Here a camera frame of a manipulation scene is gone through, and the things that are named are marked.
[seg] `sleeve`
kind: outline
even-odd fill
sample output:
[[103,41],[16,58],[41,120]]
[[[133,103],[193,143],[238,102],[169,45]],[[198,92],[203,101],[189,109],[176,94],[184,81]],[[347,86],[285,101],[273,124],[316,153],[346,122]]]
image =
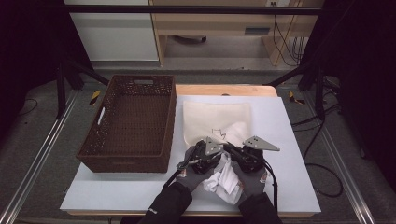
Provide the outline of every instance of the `sleeve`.
[[192,196],[189,189],[174,182],[155,198],[139,224],[157,224],[163,223],[165,220],[166,223],[176,224],[191,201]]
[[266,193],[250,196],[239,205],[239,210],[247,224],[282,224]]

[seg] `black glove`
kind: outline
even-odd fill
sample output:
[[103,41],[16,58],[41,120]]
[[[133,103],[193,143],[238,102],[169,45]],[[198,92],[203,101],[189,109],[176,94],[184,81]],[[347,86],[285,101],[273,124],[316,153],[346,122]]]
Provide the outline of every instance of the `black glove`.
[[[186,151],[184,159],[189,157],[193,150],[194,150],[194,147],[190,147]],[[185,176],[184,177],[177,176],[176,177],[176,182],[178,182],[178,183],[182,184],[183,186],[187,187],[190,190],[190,192],[193,192],[202,181],[208,179],[210,176],[213,175],[213,171],[214,171],[214,169],[212,168],[208,172],[206,172],[205,174],[196,174],[193,171],[192,167],[189,165],[187,167],[186,171],[185,171],[186,172]]]
[[265,183],[260,182],[262,175],[266,172],[265,167],[254,173],[244,173],[236,161],[233,161],[233,171],[238,175],[239,180],[242,182],[244,191],[237,204],[242,203],[252,195],[259,195],[263,193]]

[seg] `white tabletop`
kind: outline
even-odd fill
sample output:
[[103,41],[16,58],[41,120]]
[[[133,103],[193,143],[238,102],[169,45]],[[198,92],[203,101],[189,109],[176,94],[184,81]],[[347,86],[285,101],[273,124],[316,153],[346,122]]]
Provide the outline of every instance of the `white tabletop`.
[[[183,101],[217,104],[250,103],[252,134],[280,148],[264,151],[264,158],[273,167],[278,182],[278,211],[282,217],[309,217],[320,212],[304,161],[298,148],[289,118],[279,97],[260,96],[193,96],[177,97],[175,130],[169,168],[166,174],[93,173],[83,163],[73,180],[61,210],[71,215],[139,215],[144,214],[160,193],[163,184],[183,160]],[[265,190],[273,200],[273,187]],[[186,215],[231,216],[239,213],[216,194],[199,186],[192,193]]]

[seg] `brown wicker basket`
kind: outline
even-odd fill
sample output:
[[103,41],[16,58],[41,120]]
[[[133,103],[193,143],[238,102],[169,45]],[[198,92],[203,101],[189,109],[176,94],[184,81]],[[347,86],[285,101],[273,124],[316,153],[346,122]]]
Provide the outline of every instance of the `brown wicker basket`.
[[113,76],[77,154],[96,173],[166,173],[175,123],[172,76]]

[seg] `crumpled white cloth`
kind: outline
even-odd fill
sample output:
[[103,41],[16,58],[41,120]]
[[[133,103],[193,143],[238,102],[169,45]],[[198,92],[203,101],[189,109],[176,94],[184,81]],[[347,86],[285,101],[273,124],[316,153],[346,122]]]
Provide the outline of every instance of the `crumpled white cloth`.
[[243,189],[238,175],[233,171],[230,154],[224,152],[221,155],[215,173],[204,180],[203,185],[206,191],[215,192],[226,203],[236,204],[239,201]]
[[207,137],[217,144],[242,147],[251,135],[250,104],[183,103],[183,135],[187,148]]

